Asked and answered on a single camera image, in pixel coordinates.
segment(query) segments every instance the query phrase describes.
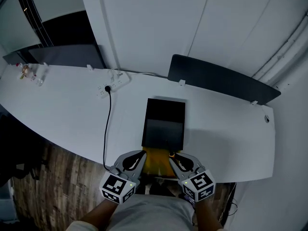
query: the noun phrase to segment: plug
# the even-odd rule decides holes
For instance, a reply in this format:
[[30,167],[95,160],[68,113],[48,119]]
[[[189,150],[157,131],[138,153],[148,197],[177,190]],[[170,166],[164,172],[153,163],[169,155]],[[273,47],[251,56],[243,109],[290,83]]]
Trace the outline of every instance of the plug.
[[105,86],[105,91],[108,92],[108,93],[110,93],[111,87],[110,87],[110,86]]

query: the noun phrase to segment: electrical outlet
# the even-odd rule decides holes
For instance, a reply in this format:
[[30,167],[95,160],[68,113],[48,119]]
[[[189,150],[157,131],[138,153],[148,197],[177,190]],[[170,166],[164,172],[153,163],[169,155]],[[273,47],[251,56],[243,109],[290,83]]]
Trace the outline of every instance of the electrical outlet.
[[109,81],[99,85],[97,87],[97,96],[100,98],[104,98],[107,97],[109,94],[108,92],[105,91],[105,86],[110,86],[111,88],[111,93],[115,92],[117,90],[119,90],[121,87],[123,87],[124,85],[128,84],[130,82],[130,79],[127,75],[126,72],[117,72],[116,77],[114,78],[114,80],[112,81],[112,79],[110,78]]

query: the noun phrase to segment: black desk divider panel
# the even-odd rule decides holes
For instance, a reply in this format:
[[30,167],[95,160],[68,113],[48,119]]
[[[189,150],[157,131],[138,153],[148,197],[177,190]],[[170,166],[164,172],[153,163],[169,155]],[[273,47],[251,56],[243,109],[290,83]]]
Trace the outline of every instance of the black desk divider panel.
[[173,55],[168,80],[224,93],[264,105],[281,92],[246,75],[228,68],[187,56]]
[[8,63],[15,65],[17,63],[27,64],[26,60],[21,56],[20,52],[15,51],[6,56],[3,56],[3,59]]
[[142,146],[183,150],[185,103],[148,99]]
[[95,45],[62,45],[29,50],[39,64],[87,67],[104,69],[103,58]]

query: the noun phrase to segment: wooden floor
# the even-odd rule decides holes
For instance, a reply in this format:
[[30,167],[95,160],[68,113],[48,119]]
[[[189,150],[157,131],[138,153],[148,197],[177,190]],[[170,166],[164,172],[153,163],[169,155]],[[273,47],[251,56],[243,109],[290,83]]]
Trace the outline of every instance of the wooden floor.
[[[103,200],[98,186],[104,168],[50,142],[43,159],[47,164],[37,170],[39,180],[30,175],[13,179],[16,210],[19,218],[32,218],[41,230],[63,231]],[[217,184],[212,206],[218,218],[229,191],[229,186]]]

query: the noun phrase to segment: white desk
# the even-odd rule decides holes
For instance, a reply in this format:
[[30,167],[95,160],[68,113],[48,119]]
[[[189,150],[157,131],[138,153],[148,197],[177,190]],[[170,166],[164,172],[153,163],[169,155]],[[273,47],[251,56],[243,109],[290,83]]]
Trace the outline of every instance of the white desk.
[[[109,77],[107,70],[50,68],[38,87],[29,79],[17,79],[19,70],[8,66],[0,80],[0,104],[44,138],[102,163],[109,98],[98,99],[96,89]],[[196,156],[217,182],[272,176],[275,129],[271,108],[146,75],[131,75],[131,82],[112,94],[107,165],[123,153],[141,149],[147,99],[153,97],[186,102],[184,152]]]

